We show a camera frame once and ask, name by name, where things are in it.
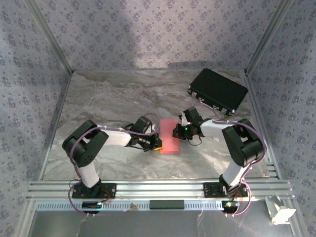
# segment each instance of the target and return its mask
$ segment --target aluminum frame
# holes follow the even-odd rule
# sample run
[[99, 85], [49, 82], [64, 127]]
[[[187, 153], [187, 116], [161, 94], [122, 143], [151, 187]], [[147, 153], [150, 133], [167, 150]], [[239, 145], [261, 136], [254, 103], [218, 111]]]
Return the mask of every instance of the aluminum frame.
[[[262, 45], [261, 44], [258, 45], [258, 48], [256, 49], [256, 52], [255, 52], [254, 56], [252, 57], [252, 59], [250, 60], [250, 62], [248, 64], [248, 72], [249, 73], [252, 72], [253, 68], [255, 67], [256, 63], [258, 62], [258, 59], [260, 58], [260, 56], [261, 56], [261, 54], [263, 52], [265, 44], [267, 44], [267, 42], [269, 42], [269, 37], [271, 37], [271, 35], [274, 34], [274, 31], [276, 30], [277, 25], [279, 24], [279, 22], [281, 21], [281, 19], [285, 15], [286, 10], [288, 9], [288, 7], [290, 6], [290, 4], [292, 2], [293, 2], [292, 0], [284, 0], [284, 1], [282, 1], [279, 4], [278, 9], [277, 9], [277, 11], [275, 13], [275, 16], [274, 16], [274, 18], [276, 20], [275, 19], [272, 20], [272, 22], [269, 25], [269, 29], [266, 30], [266, 32], [264, 34], [264, 37], [266, 37], [267, 39], [265, 39], [263, 37], [263, 39], [261, 40], [261, 44]], [[58, 47], [58, 44], [57, 44], [56, 40], [54, 39], [54, 37], [51, 37], [52, 36], [51, 32], [47, 31], [47, 23], [45, 22], [45, 20], [42, 20], [43, 19], [42, 15], [38, 14], [38, 12], [40, 13], [38, 6], [34, 3], [33, 0], [26, 0], [26, 3], [30, 7], [30, 9], [32, 11], [32, 14], [34, 15], [36, 21], [40, 24], [42, 30], [45, 32], [45, 35], [49, 39], [49, 42], [52, 44], [52, 46], [57, 46], [55, 52], [57, 53], [60, 61], [63, 63], [63, 65], [66, 68], [66, 70], [69, 72], [69, 74], [71, 74], [72, 72], [71, 72], [70, 66], [69, 66], [67, 60], [65, 60], [64, 55], [62, 53], [60, 54], [60, 50], [59, 50], [59, 47]], [[249, 93], [250, 94], [249, 97], [251, 98], [250, 99], [250, 103], [252, 105], [251, 106], [251, 110], [252, 110], [252, 112], [255, 112], [254, 113], [254, 117], [255, 117], [255, 119], [257, 121], [257, 124], [259, 126], [259, 131], [262, 134], [265, 135], [264, 137], [268, 140], [268, 144], [269, 144], [269, 137], [267, 136], [266, 127], [265, 127], [265, 125], [264, 125], [264, 123], [262, 121], [262, 117], [260, 117], [260, 111], [258, 110], [258, 108], [259, 108], [258, 107], [258, 102], [256, 101], [256, 97], [253, 94], [253, 88], [251, 86], [251, 82], [248, 79], [246, 79], [246, 84], [247, 84], [247, 87], [248, 87], [249, 92], [250, 92]], [[64, 101], [65, 101], [65, 98], [63, 98], [63, 102], [62, 102], [61, 107], [63, 107]], [[53, 131], [54, 134], [56, 132], [56, 127], [57, 127], [57, 124], [58, 124], [58, 120], [56, 121], [56, 125], [55, 125], [54, 131]], [[43, 179], [43, 176], [44, 176], [44, 173], [45, 173], [46, 161], [47, 161], [49, 150], [50, 150], [51, 145], [52, 145], [51, 143], [49, 145], [48, 151], [47, 151], [46, 156], [45, 156], [45, 161], [44, 161], [44, 164], [43, 164], [40, 176], [39, 176], [39, 180]], [[281, 177], [281, 173], [280, 173], [279, 168], [277, 166], [273, 149], [270, 146], [268, 148], [268, 156], [267, 156], [266, 161], [267, 160], [276, 164], [276, 172], [275, 171], [270, 171], [268, 169], [269, 175], [271, 177], [274, 177], [274, 178]], [[271, 187], [277, 187], [278, 185], [280, 185], [280, 187], [282, 186], [281, 184], [276, 185], [275, 182], [271, 178], [268, 179], [268, 180], [270, 180], [270, 182], [271, 182], [271, 186], [268, 187], [268, 190], [276, 191], [277, 189], [272, 189]], [[249, 181], [251, 187], [253, 187], [255, 185], [255, 184], [252, 184], [250, 180], [248, 180], [248, 181]], [[35, 182], [31, 184], [31, 186], [30, 186], [31, 189], [30, 189], [30, 192], [28, 194], [27, 201], [25, 202], [23, 211], [21, 213], [22, 214], [21, 216], [23, 216], [24, 218], [20, 218], [20, 222], [19, 222], [18, 227], [17, 227], [18, 232], [16, 232], [15, 236], [21, 236], [21, 234], [23, 234], [23, 233], [24, 234], [28, 233], [29, 228], [31, 226], [31, 222], [32, 222], [33, 216], [34, 216], [34, 207], [36, 207], [36, 204], [37, 204], [37, 201], [34, 201], [32, 198], [37, 199], [37, 198], [40, 197], [40, 192], [41, 192], [40, 189], [42, 189], [42, 192], [46, 192], [46, 191], [44, 191], [44, 187], [47, 185], [46, 188], [50, 188], [50, 190], [47, 190], [47, 191], [54, 192], [56, 194], [64, 194], [65, 183], [63, 183], [63, 184], [61, 184], [61, 183], [58, 184], [58, 183], [59, 182], [55, 182], [55, 184], [52, 186], [52, 183], [48, 184], [48, 182], [45, 182], [41, 187], [39, 186], [39, 184], [36, 184]], [[268, 186], [267, 184], [264, 184], [264, 185], [262, 185], [261, 188], [265, 188], [267, 186]], [[51, 188], [58, 188], [58, 187], [61, 188], [61, 190], [52, 190], [51, 189]], [[297, 209], [297, 212], [294, 215], [295, 219], [294, 219], [294, 221], [291, 222], [291, 227], [292, 227], [294, 235], [295, 236], [307, 236], [306, 230], [304, 230], [304, 228], [302, 230], [302, 228], [301, 228], [301, 227], [304, 226], [304, 223], [303, 223], [301, 214], [300, 213], [298, 214], [299, 208], [298, 208], [297, 202], [295, 200], [290, 200], [290, 199], [286, 199], [284, 202], [286, 203], [286, 205], [288, 207], [294, 207], [294, 208]]]
[[[147, 203], [149, 200], [181, 199], [186, 203], [197, 203], [203, 205], [206, 202], [212, 203], [217, 200], [228, 200], [227, 198], [204, 198], [203, 183], [218, 182], [217, 179], [176, 179], [176, 180], [107, 180], [104, 182], [117, 183], [116, 199], [112, 203]], [[253, 193], [252, 201], [264, 199], [265, 196], [279, 195], [287, 206], [293, 206], [295, 198], [289, 180], [276, 178], [250, 178], [246, 179]], [[28, 236], [33, 221], [34, 213], [38, 207], [43, 209], [44, 203], [61, 203], [69, 207], [68, 202], [68, 181], [45, 181], [32, 182], [22, 211], [23, 218], [20, 219], [16, 237]], [[76, 199], [75, 203], [80, 204], [84, 199]], [[45, 209], [54, 211], [56, 206], [50, 205]], [[302, 233], [297, 219], [291, 221], [294, 236]]]
[[50, 152], [51, 147], [53, 146], [55, 134], [56, 134], [56, 131], [57, 131], [58, 122], [59, 122], [61, 113], [62, 113], [62, 111], [63, 111], [62, 109], [63, 109], [64, 104], [65, 104], [65, 101], [66, 101], [66, 97], [67, 97], [69, 85], [70, 85], [70, 82], [71, 82], [71, 78], [72, 78], [72, 75], [70, 76], [70, 78], [68, 78], [68, 82], [67, 82], [67, 85], [66, 85], [65, 93], [64, 93], [64, 95], [63, 95], [63, 97], [62, 97], [62, 101], [61, 101], [61, 105], [60, 105], [60, 110], [59, 110], [59, 112], [58, 112], [57, 120], [56, 120], [56, 123], [54, 124], [53, 132], [52, 132], [53, 135], [52, 135], [52, 137], [49, 139], [48, 148], [47, 148], [47, 151], [45, 152], [44, 162], [43, 162], [43, 164], [42, 164], [42, 168], [41, 168], [40, 173], [39, 173], [39, 178], [38, 178], [39, 181], [42, 181], [43, 178], [44, 178], [44, 175], [45, 175], [45, 171], [46, 171], [46, 167], [47, 167], [48, 155], [49, 155], [49, 152]]
[[[281, 199], [295, 198], [289, 180], [270, 178], [246, 179], [250, 185], [253, 200], [278, 195]], [[218, 179], [176, 179], [176, 180], [108, 180], [117, 183], [116, 198], [132, 200], [228, 200], [227, 198], [204, 198], [203, 183], [218, 182]], [[68, 198], [68, 181], [32, 182], [26, 200], [62, 201]]]
[[[85, 208], [82, 209], [82, 201], [74, 201], [75, 207], [79, 210], [91, 211], [150, 211], [150, 201], [134, 201], [134, 200], [117, 200], [114, 199], [108, 203], [103, 203], [99, 209]], [[68, 201], [38, 201], [37, 211], [73, 211], [73, 207]], [[220, 200], [185, 200], [183, 211], [196, 211], [196, 210], [218, 210], [223, 211], [222, 201]]]

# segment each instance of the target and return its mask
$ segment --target patterned wallpaper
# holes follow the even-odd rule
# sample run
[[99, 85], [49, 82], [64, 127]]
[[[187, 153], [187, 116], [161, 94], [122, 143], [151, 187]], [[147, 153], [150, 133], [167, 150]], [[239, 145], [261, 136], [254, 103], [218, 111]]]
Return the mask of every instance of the patterned wallpaper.
[[295, 0], [251, 75], [282, 175], [316, 236], [316, 2]]
[[73, 70], [243, 69], [279, 0], [38, 0]]
[[24, 1], [0, 5], [0, 236], [38, 178], [68, 76]]

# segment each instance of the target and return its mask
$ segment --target wire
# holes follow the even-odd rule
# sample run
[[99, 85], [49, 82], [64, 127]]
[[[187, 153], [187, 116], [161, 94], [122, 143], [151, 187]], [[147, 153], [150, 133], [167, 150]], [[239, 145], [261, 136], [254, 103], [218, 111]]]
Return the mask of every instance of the wire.
[[240, 194], [240, 198], [241, 198], [241, 201], [242, 201], [242, 194], [241, 194], [241, 192], [239, 190], [236, 191], [235, 196], [233, 198], [233, 201], [237, 198], [237, 194]]
[[143, 150], [143, 148], [141, 147], [135, 147], [135, 146], [130, 146], [131, 148], [136, 148], [136, 149], [139, 149], [139, 150]]
[[247, 203], [247, 206], [244, 208], [244, 210], [242, 210], [241, 212], [239, 212], [239, 213], [236, 213], [237, 211], [238, 211], [238, 209], [236, 210], [236, 212], [234, 213], [234, 215], [235, 216], [238, 216], [238, 215], [241, 215], [241, 214], [243, 214], [248, 208], [249, 208], [249, 206], [250, 206], [250, 203], [251, 203], [251, 196], [252, 196], [252, 193], [251, 193], [251, 189], [250, 189], [250, 186], [246, 183], [246, 182], [244, 182], [244, 181], [241, 181], [241, 183], [242, 184], [245, 184], [246, 185], [246, 187], [248, 188], [248, 192], [249, 192], [249, 201], [248, 201], [248, 203]]
[[84, 213], [83, 211], [79, 210], [79, 209], [74, 205], [73, 201], [72, 201], [71, 198], [70, 198], [70, 192], [71, 192], [71, 191], [74, 189], [74, 187], [75, 187], [76, 185], [78, 185], [78, 184], [81, 184], [81, 180], [80, 180], [79, 182], [73, 184], [73, 185], [71, 186], [71, 188], [68, 190], [68, 200], [69, 200], [69, 202], [70, 202], [70, 205], [73, 207], [73, 209], [74, 209], [76, 212], [78, 212], [78, 213], [80, 213], [80, 214], [86, 214], [86, 213]]
[[233, 215], [235, 215], [238, 212], [239, 206], [237, 206], [236, 211], [233, 213]]
[[189, 144], [190, 144], [191, 146], [199, 146], [199, 145], [201, 145], [201, 144], [202, 144], [201, 137], [198, 137], [198, 138], [199, 138], [199, 140], [201, 141], [199, 144], [192, 144], [192, 143], [190, 142], [190, 140], [188, 139]]
[[109, 194], [109, 192], [108, 192], [108, 191], [106, 191], [105, 189], [101, 189], [101, 192], [104, 192], [104, 193], [106, 193], [106, 194], [107, 194], [107, 199], [102, 200], [101, 202], [105, 202], [105, 201], [107, 201], [107, 200], [110, 200], [110, 199], [111, 199], [111, 196], [110, 196], [110, 194]]
[[209, 105], [207, 105], [207, 104], [205, 104], [205, 103], [202, 103], [202, 102], [201, 102], [200, 104], [196, 103], [195, 105], [189, 107], [188, 109], [193, 108], [193, 107], [196, 107], [196, 106], [207, 107], [207, 108], [210, 109], [210, 110], [214, 113], [214, 115], [219, 119], [218, 114], [215, 113], [215, 110], [214, 110], [212, 107], [210, 107]]
[[68, 183], [69, 188], [71, 188], [70, 183], [71, 183], [72, 181], [80, 181], [80, 180], [79, 180], [79, 179], [72, 179], [72, 180], [70, 180], [69, 183]]
[[[124, 132], [124, 133], [130, 133], [130, 134], [135, 134], [135, 135], [139, 135], [139, 136], [151, 136], [151, 135], [153, 135], [153, 134], [155, 134], [155, 133], [157, 133], [158, 131], [159, 131], [159, 129], [160, 129], [160, 118], [159, 118], [159, 116], [158, 115], [156, 115], [155, 113], [147, 113], [147, 114], [145, 114], [144, 116], [148, 116], [148, 115], [153, 115], [153, 116], [155, 116], [157, 119], [158, 119], [158, 125], [157, 125], [157, 128], [154, 130], [154, 131], [152, 131], [152, 132], [150, 132], [150, 133], [139, 133], [139, 132], [133, 132], [133, 131], [129, 131], [129, 130], [125, 130], [125, 129], [121, 129], [121, 128], [109, 128], [109, 127], [102, 127], [102, 126], [99, 126], [99, 127], [97, 127], [98, 129], [100, 129], [100, 130], [104, 130], [104, 131], [114, 131], [114, 132]], [[92, 132], [94, 130], [94, 128], [92, 128], [92, 129], [90, 129], [89, 131], [87, 131], [86, 133], [87, 134], [89, 134], [90, 132]]]

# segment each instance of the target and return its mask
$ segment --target pink foam block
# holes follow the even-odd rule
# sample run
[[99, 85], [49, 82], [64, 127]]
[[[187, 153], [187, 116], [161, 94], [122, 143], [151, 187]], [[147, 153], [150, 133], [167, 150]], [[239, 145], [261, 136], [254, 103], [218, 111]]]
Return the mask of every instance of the pink foam block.
[[177, 119], [160, 120], [160, 139], [162, 140], [161, 154], [178, 154], [179, 139], [172, 137], [172, 131], [177, 126]]

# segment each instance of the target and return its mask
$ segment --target marble surface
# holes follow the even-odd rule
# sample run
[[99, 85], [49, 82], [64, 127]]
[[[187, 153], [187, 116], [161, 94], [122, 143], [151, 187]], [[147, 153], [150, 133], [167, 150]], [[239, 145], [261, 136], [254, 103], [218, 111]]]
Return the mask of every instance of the marble surface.
[[[70, 180], [77, 177], [62, 149], [62, 143], [85, 120], [91, 119], [108, 127], [121, 127], [136, 122], [148, 112], [154, 112], [160, 118], [176, 119], [196, 102], [187, 93], [187, 87], [199, 72], [157, 70], [74, 73], [48, 155], [44, 180]], [[245, 85], [241, 70], [219, 73]], [[230, 120], [247, 118], [252, 121], [247, 100], [248, 96]], [[213, 117], [207, 108], [198, 110], [203, 118]], [[228, 148], [225, 142], [215, 138], [202, 140], [200, 146], [181, 141], [178, 155], [106, 146], [94, 163], [103, 180], [217, 178], [231, 161]], [[258, 164], [248, 176], [263, 177], [265, 171], [265, 164]]]

